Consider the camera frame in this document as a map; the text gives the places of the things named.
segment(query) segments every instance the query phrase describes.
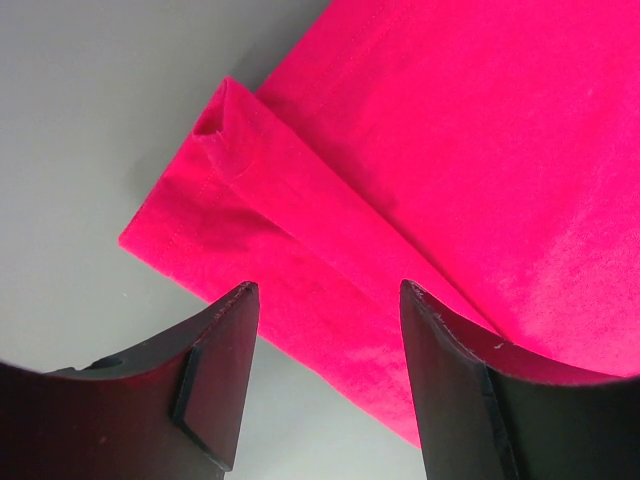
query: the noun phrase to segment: fabric fold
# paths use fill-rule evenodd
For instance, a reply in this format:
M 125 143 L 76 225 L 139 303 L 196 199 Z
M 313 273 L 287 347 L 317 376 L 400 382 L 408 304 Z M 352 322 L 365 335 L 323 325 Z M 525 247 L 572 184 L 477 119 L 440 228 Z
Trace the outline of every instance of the fabric fold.
M 418 279 L 460 315 L 495 329 L 424 257 L 245 87 L 226 79 L 193 133 L 240 198 L 397 315 L 397 286 Z
M 120 245 L 205 301 L 243 279 L 258 282 L 260 335 L 417 445 L 393 295 L 386 304 L 375 298 L 229 186 L 265 154 L 260 138 L 271 135 L 261 132 L 277 134 L 278 122 L 263 109 L 243 87 L 224 82 Z M 297 142 L 278 128 L 284 144 Z

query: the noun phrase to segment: pink cloth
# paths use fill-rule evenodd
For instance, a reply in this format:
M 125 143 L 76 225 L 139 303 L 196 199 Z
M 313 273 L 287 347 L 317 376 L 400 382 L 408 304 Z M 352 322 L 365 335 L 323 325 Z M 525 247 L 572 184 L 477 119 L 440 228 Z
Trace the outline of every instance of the pink cloth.
M 640 7 L 335 0 L 225 80 L 121 237 L 417 443 L 400 281 L 549 358 L 640 373 Z

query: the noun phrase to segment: folded fabric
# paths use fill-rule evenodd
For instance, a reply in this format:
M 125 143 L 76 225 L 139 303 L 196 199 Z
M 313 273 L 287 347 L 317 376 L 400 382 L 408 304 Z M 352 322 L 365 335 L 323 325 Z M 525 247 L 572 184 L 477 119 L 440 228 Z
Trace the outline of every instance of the folded fabric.
M 414 443 L 404 278 L 637 374 L 638 25 L 632 1 L 335 0 L 255 95 L 223 82 L 121 244 L 209 301 L 257 281 L 261 335 Z

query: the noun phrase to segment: gray table surface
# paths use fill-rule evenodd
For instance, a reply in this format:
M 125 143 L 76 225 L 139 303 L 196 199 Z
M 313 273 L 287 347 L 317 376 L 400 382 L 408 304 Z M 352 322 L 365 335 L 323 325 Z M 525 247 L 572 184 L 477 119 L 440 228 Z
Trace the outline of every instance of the gray table surface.
M 221 78 L 327 0 L 0 1 L 0 357 L 84 367 L 202 303 L 116 238 Z M 420 479 L 420 452 L 259 341 L 230 480 Z

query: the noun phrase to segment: pink fabric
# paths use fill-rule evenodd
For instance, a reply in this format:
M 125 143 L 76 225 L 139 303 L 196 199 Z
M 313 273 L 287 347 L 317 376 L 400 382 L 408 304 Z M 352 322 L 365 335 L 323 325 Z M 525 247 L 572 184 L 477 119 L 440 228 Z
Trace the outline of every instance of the pink fabric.
M 403 278 L 536 353 L 640 373 L 640 7 L 335 0 L 225 80 L 121 237 L 417 443 Z

